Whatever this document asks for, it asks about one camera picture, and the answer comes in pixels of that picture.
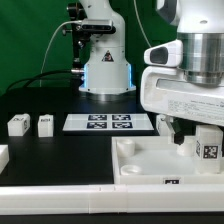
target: white cube with black marker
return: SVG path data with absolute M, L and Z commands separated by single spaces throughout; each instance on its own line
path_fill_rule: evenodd
M 30 115 L 17 114 L 8 122 L 9 136 L 23 136 L 30 128 Z
M 54 135 L 54 116 L 43 115 L 38 121 L 38 136 L 40 138 L 53 137 Z
M 215 125 L 196 127 L 195 168 L 199 173 L 221 172 L 223 132 Z

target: black table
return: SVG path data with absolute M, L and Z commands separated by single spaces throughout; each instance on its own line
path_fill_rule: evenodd
M 9 145 L 10 162 L 0 175 L 0 186 L 113 184 L 111 136 L 120 136 L 123 132 L 76 132 L 67 135 L 62 128 L 69 113 L 144 113 L 138 99 L 137 94 L 136 98 L 117 102 L 96 102 L 75 95 L 69 88 L 26 88 L 8 92 L 0 98 L 0 144 Z M 7 121 L 15 114 L 23 113 L 31 116 L 30 130 L 24 137 L 8 137 Z M 37 122 L 44 114 L 55 116 L 53 138 L 38 138 Z M 155 132 L 132 131 L 125 134 L 154 135 Z M 0 216 L 0 223 L 7 224 L 205 224 L 223 221 L 222 213 Z

